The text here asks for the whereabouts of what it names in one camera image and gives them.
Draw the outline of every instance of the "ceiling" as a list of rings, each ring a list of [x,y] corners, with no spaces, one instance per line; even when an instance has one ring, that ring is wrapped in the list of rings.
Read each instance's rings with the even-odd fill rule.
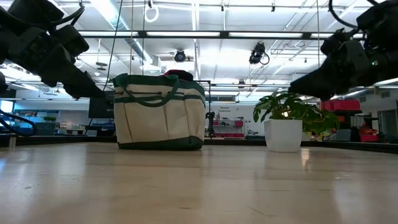
[[[12,1],[0,0],[7,9]],[[79,7],[79,0],[51,0],[65,14]],[[272,31],[272,32],[334,32],[344,27],[336,22],[327,9],[327,0],[153,0],[152,6],[159,10],[154,22],[144,19],[147,0],[124,0],[121,19],[125,30],[200,30],[200,31]],[[121,0],[83,1],[86,7],[75,27],[80,30],[114,30],[106,18],[119,11]],[[356,17],[371,5],[365,0],[335,0],[335,10],[344,20],[356,24]],[[148,19],[155,16],[155,9],[147,11]],[[272,40],[272,39],[136,39],[144,51],[153,57],[142,70],[142,60],[125,39],[87,38],[90,45],[76,62],[81,70],[88,71],[93,79],[105,82],[121,73],[159,75],[150,72],[157,67],[164,70],[179,68],[188,70],[197,79],[217,83],[289,84],[292,80],[318,68],[325,56],[318,51],[322,41],[318,40]],[[270,56],[268,65],[250,65],[251,50],[263,42]],[[190,61],[174,62],[177,50],[184,50]],[[97,70],[96,62],[109,64],[105,71]],[[33,75],[19,77],[19,81],[39,81]],[[270,92],[278,88],[262,88],[259,92]]]

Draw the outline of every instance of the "canvas tote bag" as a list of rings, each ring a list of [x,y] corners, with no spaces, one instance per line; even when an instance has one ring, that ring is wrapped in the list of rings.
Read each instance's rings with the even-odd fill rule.
[[[194,150],[205,138],[205,90],[176,75],[118,75],[114,120],[120,149]]]

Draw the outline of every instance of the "table surface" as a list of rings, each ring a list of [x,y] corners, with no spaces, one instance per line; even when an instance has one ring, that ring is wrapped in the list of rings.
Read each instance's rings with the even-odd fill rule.
[[[398,156],[115,143],[0,152],[0,223],[398,223]]]

